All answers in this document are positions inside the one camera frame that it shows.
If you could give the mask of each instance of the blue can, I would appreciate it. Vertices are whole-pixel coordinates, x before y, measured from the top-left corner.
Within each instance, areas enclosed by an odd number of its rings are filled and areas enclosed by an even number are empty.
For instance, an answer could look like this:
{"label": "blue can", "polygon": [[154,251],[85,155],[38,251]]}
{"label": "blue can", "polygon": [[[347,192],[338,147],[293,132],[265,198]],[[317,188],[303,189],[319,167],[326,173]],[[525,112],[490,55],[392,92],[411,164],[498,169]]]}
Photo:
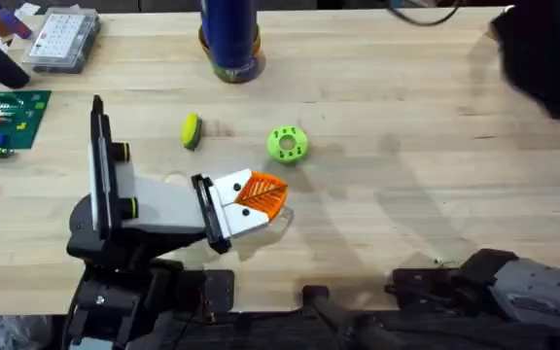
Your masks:
{"label": "blue can", "polygon": [[215,74],[227,83],[249,82],[264,69],[255,0],[201,0],[198,37]]}

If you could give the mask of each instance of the wooden table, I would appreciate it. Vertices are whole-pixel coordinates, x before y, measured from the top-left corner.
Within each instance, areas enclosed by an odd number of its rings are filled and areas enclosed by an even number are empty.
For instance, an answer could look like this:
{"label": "wooden table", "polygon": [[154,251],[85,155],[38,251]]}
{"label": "wooden table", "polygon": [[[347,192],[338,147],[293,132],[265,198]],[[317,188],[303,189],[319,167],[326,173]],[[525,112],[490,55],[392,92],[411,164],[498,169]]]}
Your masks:
{"label": "wooden table", "polygon": [[[261,13],[267,68],[241,86],[213,75],[196,14],[103,16],[83,74],[28,87],[53,90],[34,148],[0,161],[0,314],[68,306],[83,266],[66,255],[67,221],[88,192],[95,93],[140,175],[185,183],[250,167],[290,184],[288,215],[230,253],[201,242],[168,255],[233,269],[235,309],[295,308],[313,283],[346,305],[394,307],[382,292],[392,269],[483,247],[560,266],[560,122],[502,82],[482,36],[499,12],[436,28],[383,11]],[[190,112],[206,121],[195,153],[180,145]],[[280,124],[308,133],[296,167],[266,153]]]}

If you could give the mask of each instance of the yellow object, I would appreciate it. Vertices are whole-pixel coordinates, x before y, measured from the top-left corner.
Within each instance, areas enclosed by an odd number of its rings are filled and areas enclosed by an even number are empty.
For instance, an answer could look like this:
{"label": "yellow object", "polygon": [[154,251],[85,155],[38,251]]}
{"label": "yellow object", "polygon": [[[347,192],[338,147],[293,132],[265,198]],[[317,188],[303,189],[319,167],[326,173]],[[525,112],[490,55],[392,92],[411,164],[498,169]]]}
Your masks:
{"label": "yellow object", "polygon": [[136,219],[137,218],[137,205],[135,203],[135,198],[131,198],[131,218]]}
{"label": "yellow object", "polygon": [[198,114],[190,113],[185,118],[183,129],[181,130],[181,141],[186,149],[193,151],[200,141],[200,128],[202,121]]}

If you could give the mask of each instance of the green circuit board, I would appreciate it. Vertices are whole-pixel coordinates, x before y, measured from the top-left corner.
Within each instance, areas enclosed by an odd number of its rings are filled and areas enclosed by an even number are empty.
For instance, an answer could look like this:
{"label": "green circuit board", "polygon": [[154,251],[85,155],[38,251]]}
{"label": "green circuit board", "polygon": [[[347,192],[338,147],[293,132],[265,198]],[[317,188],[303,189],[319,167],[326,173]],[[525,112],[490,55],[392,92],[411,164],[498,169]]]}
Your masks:
{"label": "green circuit board", "polygon": [[50,91],[0,92],[0,133],[9,136],[8,148],[31,149],[50,98]]}

